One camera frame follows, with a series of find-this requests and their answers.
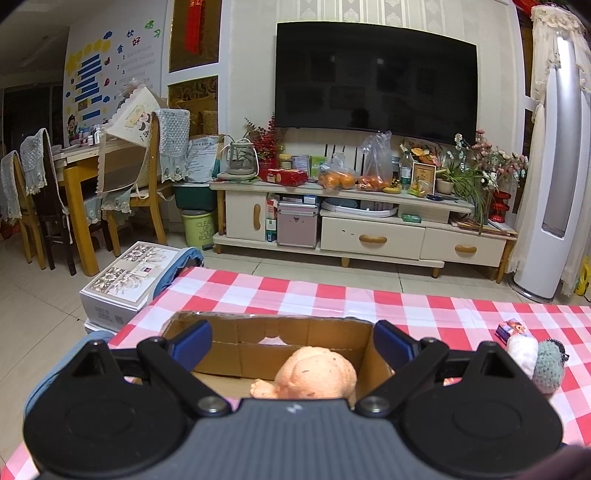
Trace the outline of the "black flat screen television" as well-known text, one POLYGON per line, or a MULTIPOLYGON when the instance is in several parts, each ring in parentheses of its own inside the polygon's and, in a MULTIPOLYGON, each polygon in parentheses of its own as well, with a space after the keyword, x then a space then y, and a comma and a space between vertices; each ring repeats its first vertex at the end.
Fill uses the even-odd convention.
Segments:
POLYGON ((276 27, 276 125, 473 142, 475 45, 400 27, 283 22, 276 27))

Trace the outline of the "white printed carton box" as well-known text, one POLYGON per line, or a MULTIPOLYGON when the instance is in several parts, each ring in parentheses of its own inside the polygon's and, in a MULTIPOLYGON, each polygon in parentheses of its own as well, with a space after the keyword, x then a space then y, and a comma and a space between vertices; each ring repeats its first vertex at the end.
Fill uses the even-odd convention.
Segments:
POLYGON ((120 331, 150 301, 183 249, 138 241, 96 275, 79 295, 89 322, 120 331))

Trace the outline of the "red vase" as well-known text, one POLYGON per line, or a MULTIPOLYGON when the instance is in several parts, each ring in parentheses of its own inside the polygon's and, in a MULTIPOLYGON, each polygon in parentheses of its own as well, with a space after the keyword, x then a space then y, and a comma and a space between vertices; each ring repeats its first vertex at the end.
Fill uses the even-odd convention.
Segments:
POLYGON ((489 206, 489 219, 493 222, 504 223, 506 214, 510 209, 508 201, 511 198, 509 192, 496 190, 492 194, 489 206))

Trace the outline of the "cardboard box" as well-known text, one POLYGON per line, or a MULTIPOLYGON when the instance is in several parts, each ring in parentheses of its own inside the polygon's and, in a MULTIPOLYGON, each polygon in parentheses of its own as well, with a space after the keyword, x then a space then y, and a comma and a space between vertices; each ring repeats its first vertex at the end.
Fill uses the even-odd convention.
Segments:
POLYGON ((305 346, 331 349, 352 363, 358 382, 351 403, 394 374, 376 351, 374 325, 366 320, 180 311, 165 324, 162 335, 171 340, 199 320, 211 325, 212 342, 192 373, 233 399, 249 396, 256 379, 273 381, 290 355, 305 346))

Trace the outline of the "pink storage box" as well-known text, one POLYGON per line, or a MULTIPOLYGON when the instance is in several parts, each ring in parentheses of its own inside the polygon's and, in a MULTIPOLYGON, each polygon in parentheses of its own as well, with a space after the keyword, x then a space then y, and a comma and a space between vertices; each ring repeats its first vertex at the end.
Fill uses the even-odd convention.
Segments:
POLYGON ((280 202, 277 209, 277 244, 315 248, 318 241, 318 205, 280 202))

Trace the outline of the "peach plush toy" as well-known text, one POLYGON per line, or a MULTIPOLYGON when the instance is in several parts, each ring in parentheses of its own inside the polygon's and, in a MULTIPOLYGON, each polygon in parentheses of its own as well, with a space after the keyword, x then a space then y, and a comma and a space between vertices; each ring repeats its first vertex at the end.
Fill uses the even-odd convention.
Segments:
POLYGON ((356 389, 356 370, 338 352, 305 346, 290 355, 273 382, 256 379, 250 395, 266 400, 346 399, 356 389))

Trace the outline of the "framed picture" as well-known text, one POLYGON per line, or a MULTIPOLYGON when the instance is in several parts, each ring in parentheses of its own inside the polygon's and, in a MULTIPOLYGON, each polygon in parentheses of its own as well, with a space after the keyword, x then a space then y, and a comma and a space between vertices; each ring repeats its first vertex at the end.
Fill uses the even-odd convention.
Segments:
POLYGON ((420 195, 431 195, 435 192, 437 167, 432 164, 415 162, 412 170, 412 189, 420 195))

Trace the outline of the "white plush sock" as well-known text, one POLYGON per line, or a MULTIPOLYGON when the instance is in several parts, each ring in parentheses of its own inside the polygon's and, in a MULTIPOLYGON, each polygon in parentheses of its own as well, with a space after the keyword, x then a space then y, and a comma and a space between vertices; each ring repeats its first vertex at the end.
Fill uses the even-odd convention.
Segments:
POLYGON ((527 377, 532 379, 538 359, 539 342, 534 337, 516 334, 507 340, 506 351, 527 377))

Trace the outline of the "cream tv stand cabinet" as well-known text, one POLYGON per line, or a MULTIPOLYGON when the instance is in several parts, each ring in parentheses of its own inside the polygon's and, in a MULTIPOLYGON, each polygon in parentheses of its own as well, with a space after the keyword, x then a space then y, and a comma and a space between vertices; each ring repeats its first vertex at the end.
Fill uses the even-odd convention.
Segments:
POLYGON ((463 200, 434 201, 410 194, 325 190, 307 183, 286 187, 263 181, 214 182, 218 231, 224 247, 375 261, 428 268, 433 277, 449 263, 489 267, 501 280, 517 241, 508 227, 479 227, 463 200), (315 248, 277 244, 280 202, 318 205, 315 248))

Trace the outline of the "grey green knitted toy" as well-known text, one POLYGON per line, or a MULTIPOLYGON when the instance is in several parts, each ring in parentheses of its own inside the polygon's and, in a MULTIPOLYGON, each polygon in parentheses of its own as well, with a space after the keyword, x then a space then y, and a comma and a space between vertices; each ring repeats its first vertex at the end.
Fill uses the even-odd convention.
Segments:
POLYGON ((559 340, 549 339, 539 343, 532 381, 543 395, 551 397, 560 388, 568 359, 569 355, 559 340))

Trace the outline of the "green trash bin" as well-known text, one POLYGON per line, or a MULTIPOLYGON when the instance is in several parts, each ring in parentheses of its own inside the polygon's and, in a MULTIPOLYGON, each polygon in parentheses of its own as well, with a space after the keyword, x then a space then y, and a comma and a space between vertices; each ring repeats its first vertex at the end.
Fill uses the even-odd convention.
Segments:
POLYGON ((205 210, 181 210, 185 241, 189 247, 208 250, 217 232, 216 213, 205 210))

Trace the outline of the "bag of oranges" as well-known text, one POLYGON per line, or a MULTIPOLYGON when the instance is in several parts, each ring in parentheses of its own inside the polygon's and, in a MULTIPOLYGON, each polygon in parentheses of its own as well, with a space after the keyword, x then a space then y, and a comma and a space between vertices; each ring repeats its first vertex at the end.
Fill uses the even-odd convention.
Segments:
POLYGON ((327 190, 352 189, 358 174, 338 158, 324 162, 318 171, 318 183, 327 190))

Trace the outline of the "wooden dining table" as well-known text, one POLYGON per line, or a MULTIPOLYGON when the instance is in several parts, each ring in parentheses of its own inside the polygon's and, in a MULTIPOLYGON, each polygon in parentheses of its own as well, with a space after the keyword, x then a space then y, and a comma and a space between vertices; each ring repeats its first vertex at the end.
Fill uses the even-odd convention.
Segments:
POLYGON ((84 274, 92 277, 99 272, 82 193, 82 183, 96 179, 99 173, 99 146, 72 147, 54 158, 58 184, 65 189, 71 230, 84 274))

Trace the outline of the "purple vinda tissue pack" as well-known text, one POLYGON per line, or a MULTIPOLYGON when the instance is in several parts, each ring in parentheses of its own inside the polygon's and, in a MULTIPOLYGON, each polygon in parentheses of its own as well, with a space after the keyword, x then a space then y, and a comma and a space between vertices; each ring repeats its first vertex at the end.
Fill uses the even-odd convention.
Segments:
POLYGON ((531 332, 520 321, 511 319, 500 323, 495 331, 496 336, 507 344, 509 339, 513 336, 528 336, 531 337, 531 332))

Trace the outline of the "red gift box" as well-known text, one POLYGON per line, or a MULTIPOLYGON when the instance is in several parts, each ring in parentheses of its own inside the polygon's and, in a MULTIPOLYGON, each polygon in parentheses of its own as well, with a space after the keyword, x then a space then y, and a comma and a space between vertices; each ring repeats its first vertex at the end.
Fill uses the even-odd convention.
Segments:
POLYGON ((266 172, 266 182, 287 187, 297 187, 308 182, 308 174, 297 169, 269 169, 266 172))

